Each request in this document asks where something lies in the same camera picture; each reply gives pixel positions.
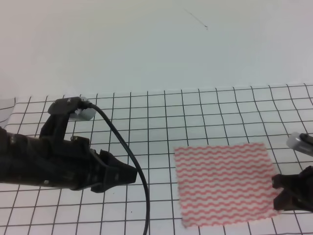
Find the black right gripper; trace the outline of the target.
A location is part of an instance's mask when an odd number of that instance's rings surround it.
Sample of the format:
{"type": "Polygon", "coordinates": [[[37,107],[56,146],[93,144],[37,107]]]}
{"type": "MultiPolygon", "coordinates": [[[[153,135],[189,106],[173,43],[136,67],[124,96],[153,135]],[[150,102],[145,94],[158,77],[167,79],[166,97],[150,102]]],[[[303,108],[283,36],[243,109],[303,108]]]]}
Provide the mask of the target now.
{"type": "Polygon", "coordinates": [[[277,211],[313,211],[313,167],[308,166],[299,174],[276,174],[272,178],[274,189],[284,188],[273,201],[277,211]],[[292,189],[293,195],[286,189],[292,189]]]}

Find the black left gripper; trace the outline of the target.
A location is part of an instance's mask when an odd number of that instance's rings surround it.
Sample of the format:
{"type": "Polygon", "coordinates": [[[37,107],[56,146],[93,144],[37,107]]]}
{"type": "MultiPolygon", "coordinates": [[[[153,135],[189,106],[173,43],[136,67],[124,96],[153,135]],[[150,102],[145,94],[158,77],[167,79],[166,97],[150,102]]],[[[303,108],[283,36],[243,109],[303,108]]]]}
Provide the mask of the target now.
{"type": "Polygon", "coordinates": [[[95,110],[79,97],[55,100],[38,138],[0,130],[0,181],[5,184],[46,186],[105,192],[136,181],[137,169],[119,161],[108,151],[99,155],[90,149],[89,139],[64,139],[72,115],[95,110]]]}

